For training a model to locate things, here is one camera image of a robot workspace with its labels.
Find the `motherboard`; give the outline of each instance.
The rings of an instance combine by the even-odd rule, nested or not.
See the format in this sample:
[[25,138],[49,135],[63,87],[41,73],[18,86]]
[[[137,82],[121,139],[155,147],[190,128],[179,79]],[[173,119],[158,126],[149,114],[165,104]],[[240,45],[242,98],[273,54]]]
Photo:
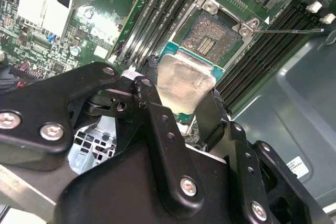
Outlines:
[[328,30],[336,0],[1,0],[0,14],[0,62],[27,78],[93,61],[141,71],[174,44],[221,69],[231,111],[310,36],[263,31]]

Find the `blue component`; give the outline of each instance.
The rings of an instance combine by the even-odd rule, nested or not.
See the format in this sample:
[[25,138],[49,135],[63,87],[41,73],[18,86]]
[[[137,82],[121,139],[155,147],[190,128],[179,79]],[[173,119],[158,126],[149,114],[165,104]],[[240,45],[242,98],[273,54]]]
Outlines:
[[47,38],[47,42],[51,43],[56,39],[56,35],[50,34]]

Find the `metal wire lever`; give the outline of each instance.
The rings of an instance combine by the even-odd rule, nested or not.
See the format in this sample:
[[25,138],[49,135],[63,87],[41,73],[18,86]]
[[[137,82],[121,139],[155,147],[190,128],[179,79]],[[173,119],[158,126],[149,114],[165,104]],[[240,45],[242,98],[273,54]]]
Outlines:
[[311,30],[256,30],[257,34],[315,34],[324,32],[323,28],[316,28]]

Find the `white sticker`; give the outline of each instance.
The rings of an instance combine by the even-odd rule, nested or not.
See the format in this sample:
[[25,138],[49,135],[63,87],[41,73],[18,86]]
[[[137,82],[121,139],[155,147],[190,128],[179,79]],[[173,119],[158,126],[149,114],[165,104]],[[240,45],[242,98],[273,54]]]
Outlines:
[[297,175],[297,178],[301,178],[305,174],[309,173],[307,166],[299,156],[290,161],[287,166],[294,174]]
[[105,48],[97,46],[93,54],[99,56],[102,59],[105,59],[108,52],[109,51],[106,50]]

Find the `silver screw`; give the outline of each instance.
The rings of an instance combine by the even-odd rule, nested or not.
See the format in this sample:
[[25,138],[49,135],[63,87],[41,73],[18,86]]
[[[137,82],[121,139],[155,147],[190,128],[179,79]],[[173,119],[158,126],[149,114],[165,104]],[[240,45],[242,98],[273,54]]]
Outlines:
[[239,124],[236,124],[236,123],[235,123],[235,128],[236,128],[237,130],[239,130],[239,131],[242,131],[242,127],[240,127]]
[[107,74],[109,74],[109,75],[114,75],[114,70],[112,69],[112,68],[104,68],[103,69],[103,71],[104,71],[104,73],[107,73]]
[[142,81],[143,84],[145,84],[145,85],[147,85],[147,86],[149,86],[149,87],[152,85],[152,84],[151,84],[151,81],[148,80],[148,79],[146,79],[146,78],[141,79],[141,81]]
[[257,20],[253,20],[252,21],[252,26],[256,26],[256,25],[258,25],[258,21]]
[[191,179],[183,177],[180,181],[182,191],[188,196],[195,196],[197,193],[197,187]]
[[41,128],[40,135],[46,140],[55,141],[63,137],[64,131],[59,125],[49,123]]
[[207,4],[207,5],[205,6],[205,9],[206,9],[208,12],[210,12],[210,11],[212,10],[212,4]]
[[264,148],[266,151],[268,151],[268,152],[270,152],[270,151],[271,151],[271,149],[268,147],[268,145],[267,145],[267,144],[265,144],[265,143],[262,143],[261,145],[263,146],[263,148]]
[[246,28],[243,28],[241,31],[242,36],[247,36],[249,34],[249,31]]
[[0,113],[0,129],[13,129],[21,123],[19,115],[13,112]]
[[261,204],[259,204],[258,202],[252,201],[251,207],[252,207],[253,213],[259,220],[261,221],[267,220],[266,212],[264,208],[261,206]]

